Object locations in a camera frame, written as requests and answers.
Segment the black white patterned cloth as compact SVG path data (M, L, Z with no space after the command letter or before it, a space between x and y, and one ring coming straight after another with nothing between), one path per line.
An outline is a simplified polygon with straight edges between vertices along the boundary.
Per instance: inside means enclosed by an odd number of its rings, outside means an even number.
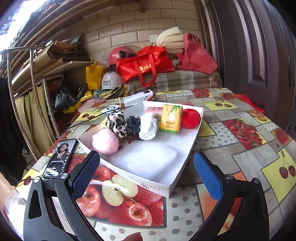
M125 115L122 111L115 111L108 115L106 127L119 138L127 136Z

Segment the metal shelf rack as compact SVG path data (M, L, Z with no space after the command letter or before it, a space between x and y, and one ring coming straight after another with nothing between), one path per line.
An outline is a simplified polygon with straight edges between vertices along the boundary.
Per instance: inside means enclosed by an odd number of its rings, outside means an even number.
M47 47L15 47L1 51L6 59L9 99L29 153L38 160L60 137L50 105L47 80L91 64L85 49L53 41Z

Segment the purple blue knitted scrunchie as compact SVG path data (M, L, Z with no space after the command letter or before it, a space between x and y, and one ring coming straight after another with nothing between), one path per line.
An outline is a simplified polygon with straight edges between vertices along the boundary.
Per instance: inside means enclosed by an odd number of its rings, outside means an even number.
M126 133L128 136L136 136L140 132L140 117L135 117L133 115L126 119Z

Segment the pink fluffy plush toy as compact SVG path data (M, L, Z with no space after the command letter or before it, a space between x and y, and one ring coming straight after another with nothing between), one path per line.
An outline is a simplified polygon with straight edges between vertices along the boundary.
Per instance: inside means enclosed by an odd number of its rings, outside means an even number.
M92 137L93 148L101 155L114 154L119 148L119 139L108 128L103 128Z

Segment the black plastic bag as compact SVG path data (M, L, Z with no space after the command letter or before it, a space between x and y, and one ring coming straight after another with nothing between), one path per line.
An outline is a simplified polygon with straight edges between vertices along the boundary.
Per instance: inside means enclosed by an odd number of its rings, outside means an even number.
M80 85L77 90L61 85L54 94L53 108L59 111L73 107L85 95L87 90L88 85L86 83Z

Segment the cream foam cushion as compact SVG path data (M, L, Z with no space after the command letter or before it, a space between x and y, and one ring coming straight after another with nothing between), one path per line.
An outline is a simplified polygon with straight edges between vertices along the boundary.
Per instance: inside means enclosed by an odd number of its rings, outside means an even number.
M171 54L182 54L184 50L183 34L178 27L172 27L161 32L156 40L157 47L165 47Z

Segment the white foam block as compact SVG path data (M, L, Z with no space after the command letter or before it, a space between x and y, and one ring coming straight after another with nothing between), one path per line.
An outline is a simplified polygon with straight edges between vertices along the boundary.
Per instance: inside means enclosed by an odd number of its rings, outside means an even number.
M180 148L156 139L126 142L104 159L128 173L165 185L173 183L185 160Z

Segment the pink tissue pack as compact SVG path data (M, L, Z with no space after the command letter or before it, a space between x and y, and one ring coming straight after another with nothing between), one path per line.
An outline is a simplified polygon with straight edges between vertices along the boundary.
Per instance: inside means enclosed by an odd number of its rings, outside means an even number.
M161 120L161 117L162 117L162 113L163 113L163 108L162 107L148 107L146 110L145 110L145 113L153 113L154 114L154 117L157 119L157 120Z

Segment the red helmet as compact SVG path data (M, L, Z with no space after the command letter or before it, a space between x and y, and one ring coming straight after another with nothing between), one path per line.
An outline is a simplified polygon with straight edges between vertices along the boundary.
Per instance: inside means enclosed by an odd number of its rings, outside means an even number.
M119 59L136 56L135 51L127 46L119 46L114 48L108 56L109 65L116 65Z

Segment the yellow shopping bag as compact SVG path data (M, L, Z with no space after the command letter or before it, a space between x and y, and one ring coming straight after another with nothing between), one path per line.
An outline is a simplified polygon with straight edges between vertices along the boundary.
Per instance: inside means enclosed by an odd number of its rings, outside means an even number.
M101 88L102 78L106 73L106 69L98 62L92 62L85 68L85 82L89 90L98 90Z

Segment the white rectangular device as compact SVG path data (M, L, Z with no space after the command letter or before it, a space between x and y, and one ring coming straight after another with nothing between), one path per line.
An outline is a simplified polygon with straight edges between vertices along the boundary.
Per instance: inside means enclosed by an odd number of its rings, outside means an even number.
M148 89L124 98L119 98L119 105L121 108L130 107L142 101L149 101L154 97L154 92Z

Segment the plaid covered bench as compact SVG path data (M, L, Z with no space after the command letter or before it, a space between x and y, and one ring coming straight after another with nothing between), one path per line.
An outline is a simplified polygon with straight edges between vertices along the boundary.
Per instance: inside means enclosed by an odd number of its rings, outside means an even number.
M130 80L127 84L127 90L130 94L142 92L147 89L156 93L175 90L221 87L222 79L217 71L208 75L196 71L176 70L174 72L157 74L156 81L149 87L142 86L138 78Z

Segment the shiny red tote bag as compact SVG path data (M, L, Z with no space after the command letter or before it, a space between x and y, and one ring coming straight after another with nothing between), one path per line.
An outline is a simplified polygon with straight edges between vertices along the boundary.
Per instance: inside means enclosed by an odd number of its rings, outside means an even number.
M158 73L174 69L165 47L147 46L134 57L119 59L115 71L125 83L138 77L143 87L149 87L155 83Z

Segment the red plush ball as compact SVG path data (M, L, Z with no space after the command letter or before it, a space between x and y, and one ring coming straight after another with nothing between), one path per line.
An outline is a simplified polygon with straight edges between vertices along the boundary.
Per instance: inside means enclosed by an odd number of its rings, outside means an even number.
M196 128L201 121L200 114L194 109L184 109L182 114L181 127L186 129Z

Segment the red plastic bag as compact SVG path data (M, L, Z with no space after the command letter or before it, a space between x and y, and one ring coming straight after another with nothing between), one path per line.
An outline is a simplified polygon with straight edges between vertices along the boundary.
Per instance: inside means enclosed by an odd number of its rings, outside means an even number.
M264 113L264 110L258 106L256 106L251 100L250 98L248 98L247 96L243 95L243 94L234 94L234 96L239 99L240 101L243 101L247 104L249 104L250 106L252 106L255 110L259 111L260 113Z

